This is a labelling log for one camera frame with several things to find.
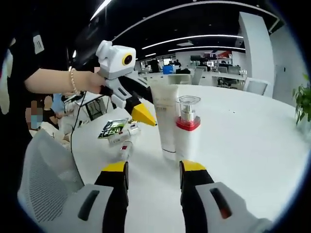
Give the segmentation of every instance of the white pillar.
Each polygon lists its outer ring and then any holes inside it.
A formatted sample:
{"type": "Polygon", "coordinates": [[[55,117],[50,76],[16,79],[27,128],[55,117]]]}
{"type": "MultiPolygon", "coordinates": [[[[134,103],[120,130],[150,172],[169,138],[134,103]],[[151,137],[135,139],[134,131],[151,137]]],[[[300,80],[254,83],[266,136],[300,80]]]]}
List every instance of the white pillar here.
{"type": "Polygon", "coordinates": [[[266,96],[272,97],[275,79],[273,51],[262,17],[240,12],[239,23],[246,49],[247,76],[271,83],[266,96]]]}

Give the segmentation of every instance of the black ceiling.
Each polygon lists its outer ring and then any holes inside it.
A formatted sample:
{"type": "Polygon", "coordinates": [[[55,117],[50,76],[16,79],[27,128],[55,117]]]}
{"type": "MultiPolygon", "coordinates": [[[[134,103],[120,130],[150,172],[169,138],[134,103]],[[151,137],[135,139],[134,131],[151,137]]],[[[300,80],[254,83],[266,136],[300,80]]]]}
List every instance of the black ceiling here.
{"type": "MultiPolygon", "coordinates": [[[[69,59],[77,50],[76,62],[94,67],[92,59],[96,47],[102,40],[113,40],[124,30],[160,11],[193,0],[112,0],[109,5],[91,22],[89,21],[103,0],[53,0],[41,1],[35,12],[36,25],[41,34],[46,51],[44,67],[66,69],[65,59],[69,49],[69,59]]],[[[259,5],[269,10],[263,0],[239,0],[249,5],[259,5]]],[[[262,16],[267,28],[276,18],[259,10],[234,4],[201,4],[175,9],[130,29],[114,40],[114,44],[134,47],[137,58],[144,59],[146,54],[156,52],[165,55],[169,49],[178,48],[171,42],[149,49],[141,48],[165,40],[203,34],[238,35],[239,12],[244,11],[262,16]]],[[[209,37],[191,39],[193,46],[229,46],[234,47],[235,38],[209,37]]]]}

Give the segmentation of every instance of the white tube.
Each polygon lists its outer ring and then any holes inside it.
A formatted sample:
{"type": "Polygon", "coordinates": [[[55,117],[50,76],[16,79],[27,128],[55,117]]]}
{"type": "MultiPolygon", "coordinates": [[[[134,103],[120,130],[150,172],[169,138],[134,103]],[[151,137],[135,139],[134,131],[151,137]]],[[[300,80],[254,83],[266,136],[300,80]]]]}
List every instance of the white tube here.
{"type": "Polygon", "coordinates": [[[174,129],[178,86],[153,84],[151,85],[151,92],[154,100],[163,155],[170,160],[176,160],[174,129]]]}

